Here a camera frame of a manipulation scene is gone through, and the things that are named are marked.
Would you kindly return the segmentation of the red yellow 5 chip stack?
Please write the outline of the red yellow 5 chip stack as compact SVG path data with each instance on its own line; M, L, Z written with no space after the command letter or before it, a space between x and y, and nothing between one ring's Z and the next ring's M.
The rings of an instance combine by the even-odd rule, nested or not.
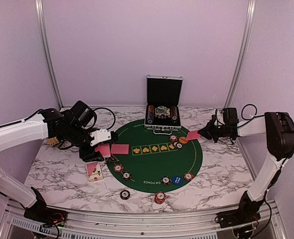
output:
M154 197L154 201L157 204L162 204L166 200L166 194L164 192L157 192Z

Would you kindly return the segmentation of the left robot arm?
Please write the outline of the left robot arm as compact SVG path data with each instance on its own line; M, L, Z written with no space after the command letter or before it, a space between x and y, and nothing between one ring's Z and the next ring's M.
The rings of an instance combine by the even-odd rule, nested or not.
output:
M88 125L96 120L95 110L83 101L77 101L62 112L54 108L38 109L26 118L0 125L0 153L31 142L57 138L77 147L84 162L103 161L98 146L110 146L118 140L118 134L110 127ZM20 203L27 219L41 222L46 227L65 223L66 211L48 207L37 189L25 186L1 167L0 193Z

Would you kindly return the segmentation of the black 100 chips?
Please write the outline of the black 100 chips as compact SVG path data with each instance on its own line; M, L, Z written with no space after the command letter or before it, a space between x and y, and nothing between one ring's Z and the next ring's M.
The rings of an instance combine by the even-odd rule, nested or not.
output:
M183 144L180 143L180 142L175 142L173 145L174 145L174 147L175 147L176 149L178 149L178 150L183 149Z
M125 181L128 181L128 180L131 180L132 175L131 175L130 172L124 172L124 173L122 174L122 178L123 178Z
M171 183L171 179L167 176L163 176L162 179L161 179L161 183L163 185L169 185Z

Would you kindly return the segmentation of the black red 100 chip stack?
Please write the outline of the black red 100 chip stack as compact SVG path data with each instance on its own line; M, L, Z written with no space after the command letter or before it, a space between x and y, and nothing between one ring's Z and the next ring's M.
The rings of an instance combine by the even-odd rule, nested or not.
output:
M128 191L128 190L122 190L121 192L120 192L120 197L121 197L121 199L123 199L123 200L127 200L127 199L129 199L130 198L130 192Z

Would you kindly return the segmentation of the orange big blind button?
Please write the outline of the orange big blind button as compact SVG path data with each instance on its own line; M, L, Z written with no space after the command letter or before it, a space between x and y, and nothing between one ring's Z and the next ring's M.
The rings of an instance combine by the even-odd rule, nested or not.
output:
M179 138L179 142L181 144L187 144L188 143L188 140L186 140L186 137L182 136L182 137Z

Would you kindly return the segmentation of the blue small blind button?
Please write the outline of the blue small blind button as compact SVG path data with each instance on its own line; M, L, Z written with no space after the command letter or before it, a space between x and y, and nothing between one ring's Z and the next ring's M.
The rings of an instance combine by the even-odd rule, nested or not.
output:
M181 176L173 176L171 179L173 185L180 186L183 183L183 177Z

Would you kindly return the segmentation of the triangular black red dealer button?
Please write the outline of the triangular black red dealer button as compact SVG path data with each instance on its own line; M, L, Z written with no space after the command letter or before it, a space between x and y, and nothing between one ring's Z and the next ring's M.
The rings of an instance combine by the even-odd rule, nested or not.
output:
M110 157L105 158L105 164L116 163L116 162L119 162L119 160L114 155L111 155Z

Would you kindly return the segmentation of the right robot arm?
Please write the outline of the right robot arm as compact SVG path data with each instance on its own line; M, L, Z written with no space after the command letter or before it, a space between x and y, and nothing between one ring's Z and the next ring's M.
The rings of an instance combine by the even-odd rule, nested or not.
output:
M198 130L202 137L217 142L222 137L235 140L265 134L267 154L252 186L246 190L238 208L219 212L216 221L221 228L253 222L260 218L259 209L266 202L267 192L279 178L286 161L294 154L294 121L287 112L265 112L239 121L236 108L224 108L223 120L216 114Z

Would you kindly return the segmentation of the red playing card deck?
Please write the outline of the red playing card deck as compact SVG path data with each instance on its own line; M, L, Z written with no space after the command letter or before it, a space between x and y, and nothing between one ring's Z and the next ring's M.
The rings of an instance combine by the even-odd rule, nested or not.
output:
M110 145L107 143L98 144L97 147L95 147L95 152L101 153L104 158L111 157Z

